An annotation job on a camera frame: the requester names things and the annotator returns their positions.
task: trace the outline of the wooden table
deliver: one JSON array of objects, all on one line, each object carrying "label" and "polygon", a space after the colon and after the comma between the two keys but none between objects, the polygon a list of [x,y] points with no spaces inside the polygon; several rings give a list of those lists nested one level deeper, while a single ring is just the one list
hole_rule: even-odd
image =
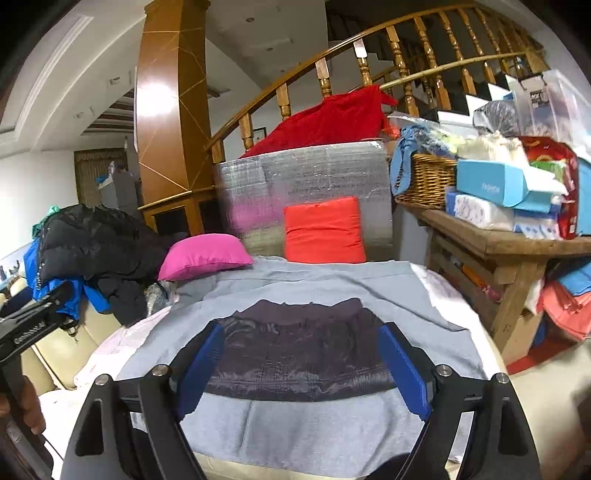
[{"label": "wooden table", "polygon": [[[481,230],[440,210],[409,210],[433,229],[426,265],[443,270],[470,300],[506,364],[525,356],[531,347],[541,314],[524,310],[524,303],[530,285],[543,277],[548,260],[591,255],[591,237],[529,240],[519,233]],[[449,260],[449,254],[501,293],[501,303],[488,299]]]}]

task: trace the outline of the gray bedsheet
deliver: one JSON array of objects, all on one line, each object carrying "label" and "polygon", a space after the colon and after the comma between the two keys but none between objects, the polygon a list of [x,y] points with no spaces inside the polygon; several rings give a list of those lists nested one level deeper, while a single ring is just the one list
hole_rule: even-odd
[{"label": "gray bedsheet", "polygon": [[[384,322],[396,322],[435,364],[484,378],[470,332],[444,320],[407,262],[304,265],[255,257],[252,268],[193,280],[180,301],[131,357],[119,379],[170,363],[208,321],[244,310],[260,299],[334,305],[358,297]],[[464,416],[452,457],[465,449],[471,418]],[[323,402],[249,401],[203,394],[183,432],[195,452],[221,460],[353,478],[394,455],[409,452],[423,422],[398,390]]]}]

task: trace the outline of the red pillow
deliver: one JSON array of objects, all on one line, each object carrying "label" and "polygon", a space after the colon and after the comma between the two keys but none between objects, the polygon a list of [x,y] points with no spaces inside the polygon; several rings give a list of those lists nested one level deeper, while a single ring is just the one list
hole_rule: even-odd
[{"label": "red pillow", "polygon": [[292,205],[285,213],[285,257],[299,263],[363,263],[356,197]]}]

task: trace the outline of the brown curtain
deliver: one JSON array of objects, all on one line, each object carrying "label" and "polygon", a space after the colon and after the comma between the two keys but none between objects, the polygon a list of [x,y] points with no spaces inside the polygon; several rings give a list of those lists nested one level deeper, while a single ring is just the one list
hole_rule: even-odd
[{"label": "brown curtain", "polygon": [[124,148],[101,148],[74,152],[74,171],[78,201],[88,207],[100,205],[98,177],[109,173],[109,163],[127,169],[127,154]]}]

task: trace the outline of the light blue box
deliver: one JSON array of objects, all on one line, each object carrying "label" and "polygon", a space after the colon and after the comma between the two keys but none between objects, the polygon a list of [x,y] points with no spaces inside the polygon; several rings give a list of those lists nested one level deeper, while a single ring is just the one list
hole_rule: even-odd
[{"label": "light blue box", "polygon": [[503,207],[548,213],[552,193],[529,190],[523,170],[505,163],[458,160],[457,189]]},{"label": "light blue box", "polygon": [[583,158],[579,158],[577,234],[591,235],[591,163]]}]

